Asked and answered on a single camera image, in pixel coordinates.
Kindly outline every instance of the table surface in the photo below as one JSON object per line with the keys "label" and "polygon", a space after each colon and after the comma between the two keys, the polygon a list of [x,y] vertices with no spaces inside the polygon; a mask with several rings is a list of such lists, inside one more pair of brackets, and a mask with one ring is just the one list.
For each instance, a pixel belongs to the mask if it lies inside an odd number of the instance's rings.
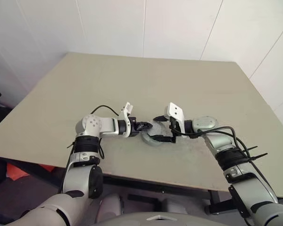
{"label": "table surface", "polygon": [[[98,105],[148,121],[169,102],[186,119],[211,115],[235,128],[278,196],[283,197],[283,126],[233,62],[151,59],[68,53],[0,124],[0,156],[65,167],[75,125]],[[101,117],[114,117],[99,109]],[[226,191],[204,140],[178,139],[151,147],[140,136],[102,140],[105,173],[167,184]]]}

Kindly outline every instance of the floor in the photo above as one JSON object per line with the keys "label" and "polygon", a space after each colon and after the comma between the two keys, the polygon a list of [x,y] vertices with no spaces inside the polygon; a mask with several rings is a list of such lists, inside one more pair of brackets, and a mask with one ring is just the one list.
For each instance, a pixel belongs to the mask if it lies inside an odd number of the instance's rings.
{"label": "floor", "polygon": [[[8,218],[17,219],[25,210],[37,207],[41,202],[54,195],[57,189],[31,176],[20,178],[12,181],[7,178],[0,184],[0,213]],[[185,206],[187,212],[191,215],[207,218],[215,222],[226,225],[244,226],[245,223],[238,212],[220,214],[218,216],[208,216],[204,212],[204,206],[209,204],[208,200],[201,200],[197,197],[187,197],[172,194],[161,194],[138,189],[125,188],[120,186],[105,185],[102,197],[107,194],[118,193],[124,199],[124,212],[152,211],[153,205],[130,201],[127,199],[128,194],[136,194],[147,197],[176,199]],[[227,200],[230,198],[229,193],[219,193],[220,199]],[[101,198],[94,200],[87,210],[81,226],[89,226],[94,223],[95,216],[99,207]]]}

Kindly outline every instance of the tile grout line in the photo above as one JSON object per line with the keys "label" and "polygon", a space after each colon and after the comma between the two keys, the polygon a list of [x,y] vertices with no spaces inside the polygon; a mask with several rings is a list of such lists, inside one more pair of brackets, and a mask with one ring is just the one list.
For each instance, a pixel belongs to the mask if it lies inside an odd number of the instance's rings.
{"label": "tile grout line", "polygon": [[81,27],[82,27],[83,35],[84,35],[84,38],[85,38],[86,47],[87,47],[87,46],[88,46],[88,45],[87,45],[87,37],[86,37],[85,27],[84,27],[83,20],[82,20],[82,15],[81,15],[79,3],[78,3],[77,0],[75,0],[75,3],[76,3],[77,11],[78,11],[78,13],[79,13],[79,18],[80,18],[80,22],[81,22]]}
{"label": "tile grout line", "polygon": [[42,48],[41,48],[40,45],[39,45],[39,42],[37,41],[37,39],[36,39],[35,36],[33,35],[32,28],[30,27],[30,25],[29,25],[29,23],[28,23],[28,21],[27,21],[27,18],[26,18],[26,16],[25,16],[25,13],[24,13],[24,11],[23,11],[23,9],[22,9],[21,4],[19,3],[19,0],[16,0],[16,3],[17,3],[17,6],[18,6],[18,8],[19,8],[19,10],[20,10],[21,15],[22,15],[22,17],[23,17],[23,19],[24,19],[24,21],[25,21],[27,27],[28,27],[29,33],[30,33],[30,35],[32,36],[32,38],[33,38],[33,40],[34,40],[34,42],[35,42],[35,44],[36,44],[36,46],[37,46],[37,48],[38,48],[40,54],[41,54],[42,57],[43,57],[43,60],[44,60],[45,63],[46,63],[46,62],[47,62],[47,58],[46,58],[45,54],[43,53]]}
{"label": "tile grout line", "polygon": [[221,3],[220,3],[218,12],[217,12],[216,17],[215,17],[215,20],[214,20],[214,22],[213,22],[212,28],[211,28],[211,30],[210,30],[210,32],[209,32],[209,34],[208,34],[208,38],[207,38],[206,44],[205,44],[204,47],[203,47],[203,50],[202,50],[202,53],[201,53],[201,55],[200,55],[199,60],[201,60],[202,55],[203,55],[203,53],[204,53],[204,50],[205,50],[205,48],[206,48],[206,46],[207,46],[207,44],[208,44],[208,40],[209,40],[209,38],[210,38],[210,36],[211,36],[211,33],[212,33],[212,31],[213,31],[213,28],[214,28],[214,26],[215,26],[215,22],[216,22],[216,20],[217,20],[218,15],[219,15],[219,12],[220,12],[222,3],[223,3],[223,0],[222,0]]}
{"label": "tile grout line", "polygon": [[11,72],[13,73],[13,75],[16,77],[16,79],[19,81],[19,83],[22,85],[22,88],[26,91],[29,92],[28,88],[24,85],[24,83],[19,79],[19,77],[17,76],[17,73],[15,72],[15,70],[13,69],[13,67],[9,64],[9,62],[7,61],[7,59],[4,57],[4,55],[2,54],[2,52],[0,51],[0,55],[3,58],[3,60],[5,61],[5,63],[8,65],[9,69],[11,70]]}
{"label": "tile grout line", "polygon": [[277,40],[274,42],[274,44],[271,46],[271,48],[269,49],[269,51],[265,54],[265,56],[263,57],[262,61],[259,63],[259,65],[256,67],[256,69],[254,70],[254,72],[251,74],[251,76],[249,77],[249,79],[252,78],[252,76],[255,74],[255,72],[258,70],[258,68],[261,66],[261,64],[263,63],[263,61],[265,60],[265,58],[267,57],[267,55],[270,53],[270,51],[272,51],[272,49],[274,48],[274,46],[276,45],[276,43],[278,42],[278,40],[281,38],[283,34],[283,31],[281,32],[281,34],[279,35],[279,37],[277,38]]}
{"label": "tile grout line", "polygon": [[281,107],[281,105],[283,105],[283,101],[275,109],[273,109],[273,112],[278,110],[278,108]]}
{"label": "tile grout line", "polygon": [[146,7],[147,7],[147,0],[145,0],[145,11],[143,14],[143,38],[142,38],[142,54],[141,54],[142,57],[145,48]]}

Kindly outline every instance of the orange object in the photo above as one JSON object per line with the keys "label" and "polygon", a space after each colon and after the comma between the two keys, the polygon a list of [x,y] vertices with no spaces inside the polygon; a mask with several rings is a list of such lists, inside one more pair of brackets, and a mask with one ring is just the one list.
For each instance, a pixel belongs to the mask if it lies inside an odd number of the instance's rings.
{"label": "orange object", "polygon": [[[41,165],[44,169],[46,169],[49,172],[52,172],[53,169],[55,168],[54,166],[48,166],[48,165]],[[11,178],[12,180],[17,180],[21,177],[28,176],[29,174],[24,172],[23,170],[19,169],[18,167],[12,165],[12,164],[7,164],[7,176]]]}

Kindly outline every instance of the white tile wall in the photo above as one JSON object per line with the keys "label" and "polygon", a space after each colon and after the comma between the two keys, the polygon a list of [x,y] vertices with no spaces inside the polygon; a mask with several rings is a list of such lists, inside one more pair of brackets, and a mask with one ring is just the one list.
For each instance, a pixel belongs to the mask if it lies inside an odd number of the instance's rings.
{"label": "white tile wall", "polygon": [[0,0],[2,98],[69,51],[235,61],[283,123],[283,0]]}
{"label": "white tile wall", "polygon": [[144,57],[199,60],[221,0],[149,0]]}
{"label": "white tile wall", "polygon": [[145,0],[78,0],[88,51],[142,56]]}
{"label": "white tile wall", "polygon": [[283,0],[224,0],[202,60],[235,61],[248,77],[283,31]]}

